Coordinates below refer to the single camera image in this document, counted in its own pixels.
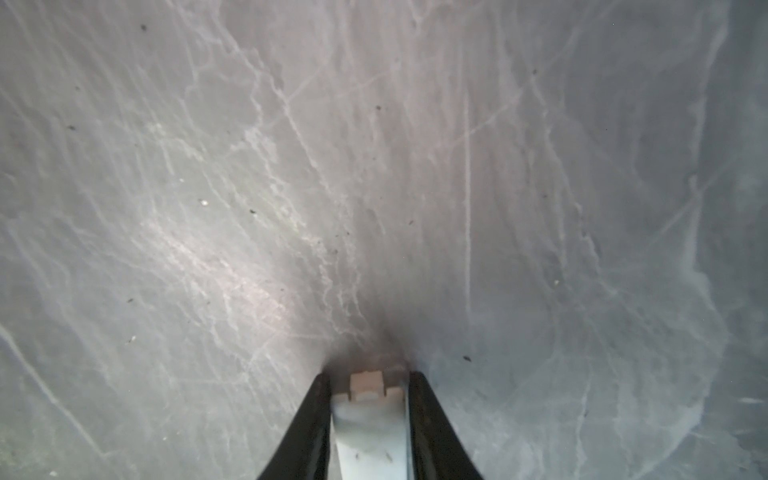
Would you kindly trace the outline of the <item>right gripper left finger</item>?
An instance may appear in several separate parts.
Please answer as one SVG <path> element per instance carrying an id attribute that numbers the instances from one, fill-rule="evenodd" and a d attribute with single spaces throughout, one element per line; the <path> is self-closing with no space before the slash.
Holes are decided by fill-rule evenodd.
<path id="1" fill-rule="evenodd" d="M 318 374 L 258 480 L 326 480 L 331 453 L 331 382 Z"/>

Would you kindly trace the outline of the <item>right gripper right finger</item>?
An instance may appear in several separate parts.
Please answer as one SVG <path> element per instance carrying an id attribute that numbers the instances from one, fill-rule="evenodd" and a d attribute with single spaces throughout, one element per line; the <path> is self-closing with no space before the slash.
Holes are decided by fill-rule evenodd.
<path id="1" fill-rule="evenodd" d="M 407 403 L 413 478 L 481 480 L 422 372 L 409 373 Z"/>

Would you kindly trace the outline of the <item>white battery cover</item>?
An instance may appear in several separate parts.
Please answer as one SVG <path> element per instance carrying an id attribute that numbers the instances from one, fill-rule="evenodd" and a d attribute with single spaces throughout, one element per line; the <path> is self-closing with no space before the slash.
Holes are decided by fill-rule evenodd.
<path id="1" fill-rule="evenodd" d="M 408 480 L 406 391 L 385 384 L 381 371 L 352 374 L 349 388 L 331 397 L 335 444 L 344 480 Z"/>

